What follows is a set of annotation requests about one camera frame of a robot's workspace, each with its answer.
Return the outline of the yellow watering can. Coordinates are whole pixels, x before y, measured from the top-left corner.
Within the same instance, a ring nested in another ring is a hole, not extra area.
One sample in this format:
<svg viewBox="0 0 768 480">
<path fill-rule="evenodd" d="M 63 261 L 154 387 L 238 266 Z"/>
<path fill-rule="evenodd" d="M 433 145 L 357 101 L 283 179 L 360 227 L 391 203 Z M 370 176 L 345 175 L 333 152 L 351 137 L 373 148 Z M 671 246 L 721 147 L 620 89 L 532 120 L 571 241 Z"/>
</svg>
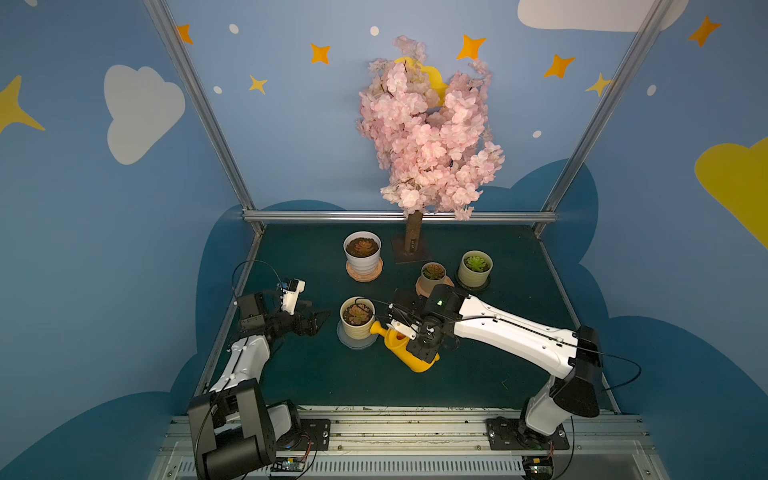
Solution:
<svg viewBox="0 0 768 480">
<path fill-rule="evenodd" d="M 370 327 L 370 333 L 372 335 L 381 335 L 384 338 L 384 343 L 387 349 L 389 349 L 397 358 L 399 358 L 406 366 L 409 367 L 415 373 L 422 373 L 430 369 L 436 362 L 440 360 L 440 355 L 437 354 L 435 359 L 431 362 L 426 362 L 414 356 L 407 350 L 410 339 L 405 335 L 391 328 L 384 328 L 379 321 L 375 321 Z"/>
</svg>

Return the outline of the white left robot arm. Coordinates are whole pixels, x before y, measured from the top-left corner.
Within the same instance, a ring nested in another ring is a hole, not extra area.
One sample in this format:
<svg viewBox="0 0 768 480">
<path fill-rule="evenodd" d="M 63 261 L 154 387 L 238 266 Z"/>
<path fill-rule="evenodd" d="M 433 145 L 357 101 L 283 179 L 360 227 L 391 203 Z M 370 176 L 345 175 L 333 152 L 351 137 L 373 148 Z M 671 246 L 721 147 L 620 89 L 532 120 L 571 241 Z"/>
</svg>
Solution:
<svg viewBox="0 0 768 480">
<path fill-rule="evenodd" d="M 292 311 L 283 305 L 269 308 L 265 294 L 236 299 L 240 311 L 239 338 L 220 378 L 194 397 L 188 406 L 194 464 L 199 479 L 243 479 L 248 473 L 277 465 L 280 450 L 308 454 L 329 447 L 330 422 L 303 420 L 290 400 L 269 406 L 260 379 L 275 344 L 283 336 L 314 336 L 330 312 L 297 301 Z"/>
</svg>

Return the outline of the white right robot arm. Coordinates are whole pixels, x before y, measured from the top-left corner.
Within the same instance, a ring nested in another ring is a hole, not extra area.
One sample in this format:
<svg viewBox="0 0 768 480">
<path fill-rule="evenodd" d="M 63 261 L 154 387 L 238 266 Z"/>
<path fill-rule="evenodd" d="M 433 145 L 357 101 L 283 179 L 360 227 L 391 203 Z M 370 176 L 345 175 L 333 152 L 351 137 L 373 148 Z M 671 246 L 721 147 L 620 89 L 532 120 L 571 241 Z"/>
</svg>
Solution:
<svg viewBox="0 0 768 480">
<path fill-rule="evenodd" d="M 437 285 L 428 297 L 397 289 L 387 304 L 387 320 L 372 332 L 401 336 L 398 357 L 412 371 L 437 361 L 448 337 L 478 341 L 512 354 L 547 372 L 549 378 L 510 421 L 521 445 L 543 448 L 560 437 L 563 422 L 600 414 L 603 355 L 596 330 L 555 328 L 496 308 L 450 285 Z"/>
</svg>

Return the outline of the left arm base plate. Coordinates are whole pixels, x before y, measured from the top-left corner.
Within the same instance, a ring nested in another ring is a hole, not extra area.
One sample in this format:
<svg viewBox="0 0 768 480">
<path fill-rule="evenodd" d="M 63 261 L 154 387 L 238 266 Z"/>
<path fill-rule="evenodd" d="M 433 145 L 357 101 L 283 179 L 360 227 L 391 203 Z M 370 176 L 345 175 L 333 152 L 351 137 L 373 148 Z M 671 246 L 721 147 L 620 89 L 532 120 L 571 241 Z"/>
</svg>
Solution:
<svg viewBox="0 0 768 480">
<path fill-rule="evenodd" d="M 303 455 L 307 450 L 327 451 L 331 424 L 329 419 L 302 419 L 298 428 L 293 428 L 277 440 L 277 450 L 295 452 L 297 455 Z"/>
</svg>

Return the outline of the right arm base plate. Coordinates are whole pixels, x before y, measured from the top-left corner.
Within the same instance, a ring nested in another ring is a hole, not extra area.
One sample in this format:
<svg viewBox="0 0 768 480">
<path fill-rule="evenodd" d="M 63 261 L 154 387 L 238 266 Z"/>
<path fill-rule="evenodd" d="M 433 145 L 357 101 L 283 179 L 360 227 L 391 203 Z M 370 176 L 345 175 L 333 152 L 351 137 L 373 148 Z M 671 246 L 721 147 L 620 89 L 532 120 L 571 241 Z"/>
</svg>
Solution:
<svg viewBox="0 0 768 480">
<path fill-rule="evenodd" d="M 486 435 L 494 451 L 536 450 L 560 451 L 571 448 L 562 425 L 552 435 L 528 428 L 520 419 L 495 417 L 485 420 Z"/>
</svg>

